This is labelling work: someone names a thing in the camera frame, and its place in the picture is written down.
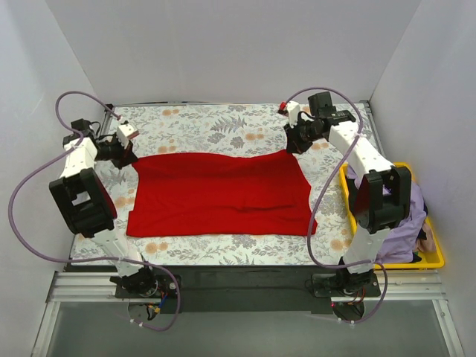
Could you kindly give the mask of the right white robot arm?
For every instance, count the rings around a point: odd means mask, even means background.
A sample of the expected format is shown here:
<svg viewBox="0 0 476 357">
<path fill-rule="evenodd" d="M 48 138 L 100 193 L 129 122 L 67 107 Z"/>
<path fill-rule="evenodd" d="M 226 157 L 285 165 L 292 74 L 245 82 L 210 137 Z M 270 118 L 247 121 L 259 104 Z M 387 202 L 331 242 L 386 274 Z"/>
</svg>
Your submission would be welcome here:
<svg viewBox="0 0 476 357">
<path fill-rule="evenodd" d="M 360 111 L 338 110 L 332 103 L 333 90 L 316 87 L 308 98 L 309 111 L 289 98 L 278 112 L 288 118 L 284 126 L 286 151 L 303 154 L 315 141 L 326 140 L 342 155 L 360 185 L 350 198 L 350 212 L 357 223 L 353 241 L 335 265 L 320 264 L 311 286 L 318 297 L 353 295 L 377 284 L 373 272 L 383 242 L 390 230 L 410 213 L 411 172 L 396 167 L 362 135 Z"/>
</svg>

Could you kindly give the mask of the red t shirt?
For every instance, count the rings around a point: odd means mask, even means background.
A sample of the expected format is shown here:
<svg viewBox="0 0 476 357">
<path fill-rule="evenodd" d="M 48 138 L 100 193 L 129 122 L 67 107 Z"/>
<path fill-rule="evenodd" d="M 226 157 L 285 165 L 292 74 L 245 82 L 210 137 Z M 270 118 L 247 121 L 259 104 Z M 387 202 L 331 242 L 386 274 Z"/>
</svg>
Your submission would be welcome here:
<svg viewBox="0 0 476 357">
<path fill-rule="evenodd" d="M 281 150 L 250 158 L 184 152 L 151 155 L 138 174 L 130 237 L 202 234 L 305 236 L 315 233 L 311 186 Z"/>
</svg>

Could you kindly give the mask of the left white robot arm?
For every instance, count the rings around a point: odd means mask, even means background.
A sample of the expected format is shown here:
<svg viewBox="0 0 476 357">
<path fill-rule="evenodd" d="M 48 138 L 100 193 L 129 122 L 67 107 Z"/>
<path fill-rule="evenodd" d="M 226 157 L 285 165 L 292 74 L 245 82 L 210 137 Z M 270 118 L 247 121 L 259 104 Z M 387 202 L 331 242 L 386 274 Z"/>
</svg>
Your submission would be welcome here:
<svg viewBox="0 0 476 357">
<path fill-rule="evenodd" d="M 71 126 L 74 132 L 62 140 L 68 153 L 64 169 L 49 184 L 54 201 L 73 234 L 90 239 L 104 256 L 114 257 L 118 276 L 112 278 L 113 283 L 130 294 L 151 297 L 157 292 L 158 279 L 143 264 L 141 253 L 116 230 L 115 204 L 94 170 L 97 161 L 109 161 L 118 169 L 137 162 L 132 139 L 138 130 L 125 121 L 114 134 L 99 136 L 88 120 L 76 120 Z"/>
</svg>

